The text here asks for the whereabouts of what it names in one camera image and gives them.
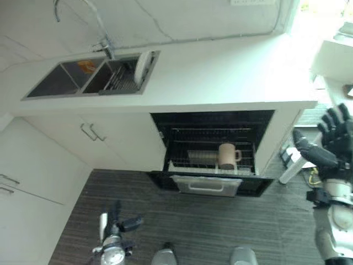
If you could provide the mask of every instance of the mug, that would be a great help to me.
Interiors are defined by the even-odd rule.
[[[236,150],[236,146],[230,143],[221,144],[218,148],[218,166],[220,169],[235,169],[237,162],[242,160],[241,150]]]

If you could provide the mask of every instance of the cabinet door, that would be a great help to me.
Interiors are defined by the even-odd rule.
[[[0,183],[65,204],[86,165],[22,118],[0,132]]]
[[[0,264],[47,264],[64,206],[0,184]]]
[[[90,114],[81,117],[94,124],[105,143],[126,161],[128,169],[161,170],[165,147],[149,113]]]
[[[78,115],[30,116],[25,119],[93,168],[122,169],[125,167],[123,159],[102,141],[91,139],[94,139],[94,134]],[[83,129],[91,138],[81,130],[81,124],[85,125]]]

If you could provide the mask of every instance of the yellow cable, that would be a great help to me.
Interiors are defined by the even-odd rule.
[[[311,172],[310,172],[310,177],[309,177],[309,184],[310,185],[317,185],[317,184],[320,184],[321,183],[321,181],[316,181],[316,182],[313,182],[313,178],[314,178],[314,175],[318,175],[318,170],[317,170],[317,168],[316,167],[314,167],[312,170],[311,170]]]

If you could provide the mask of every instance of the kitchen sink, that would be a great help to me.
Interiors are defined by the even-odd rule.
[[[60,62],[23,100],[142,94],[159,52]]]
[[[44,77],[26,98],[76,94],[84,88],[84,85],[103,61],[104,58],[61,62]]]

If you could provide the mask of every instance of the cabinet handle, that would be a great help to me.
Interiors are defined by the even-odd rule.
[[[10,177],[4,175],[4,174],[0,174],[0,177],[3,177],[4,179],[7,179],[8,181],[12,181],[14,182],[16,185],[20,184],[18,181],[15,181],[14,179],[11,179]]]
[[[96,136],[96,139],[98,138],[99,140],[101,140],[102,142],[106,139],[106,137],[100,137],[94,130],[93,130],[93,123],[89,125],[90,130],[94,133],[94,135]]]
[[[98,135],[92,130],[92,126],[93,126],[93,124],[90,124],[90,125],[89,125],[89,128],[90,128],[90,130],[94,133],[95,138],[93,138],[92,136],[90,136],[90,135],[83,129],[84,123],[81,124],[80,129],[81,129],[81,131],[83,131],[84,134],[86,134],[92,141],[95,141],[95,140],[97,140]]]
[[[13,193],[14,193],[13,190],[10,190],[10,189],[4,188],[4,187],[0,187],[0,189],[5,190],[5,191],[8,192],[9,194],[13,194]]]

